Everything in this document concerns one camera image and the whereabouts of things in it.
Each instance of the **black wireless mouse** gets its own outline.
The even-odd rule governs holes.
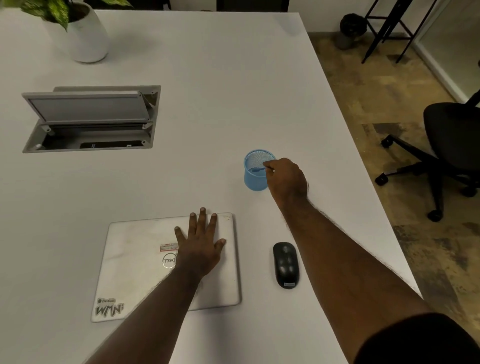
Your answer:
[[[299,282],[300,270],[297,251],[290,243],[276,243],[273,246],[275,276],[280,287],[291,290]]]

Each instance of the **variegated leaf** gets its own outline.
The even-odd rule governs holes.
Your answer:
[[[46,0],[25,0],[20,6],[23,12],[45,18],[48,14]]]
[[[48,10],[53,18],[67,30],[68,6],[65,0],[48,0]]]
[[[108,5],[132,6],[132,4],[130,4],[127,0],[102,0],[102,1]]]

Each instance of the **blue mesh pen holder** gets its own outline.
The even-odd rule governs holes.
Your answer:
[[[263,149],[252,150],[243,161],[245,176],[243,180],[252,191],[261,191],[267,188],[267,176],[264,162],[275,159],[275,156]]]

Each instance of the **wmn sticker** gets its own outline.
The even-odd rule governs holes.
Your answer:
[[[116,314],[120,314],[125,305],[123,303],[116,303],[116,301],[115,298],[99,298],[96,301],[97,307],[95,307],[95,315],[102,315],[103,317],[110,315],[113,317]]]

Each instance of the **forearm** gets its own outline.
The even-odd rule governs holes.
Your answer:
[[[86,364],[167,364],[199,282],[174,268]]]
[[[350,362],[369,336],[406,317],[430,311],[401,278],[307,199],[279,207],[313,290]]]

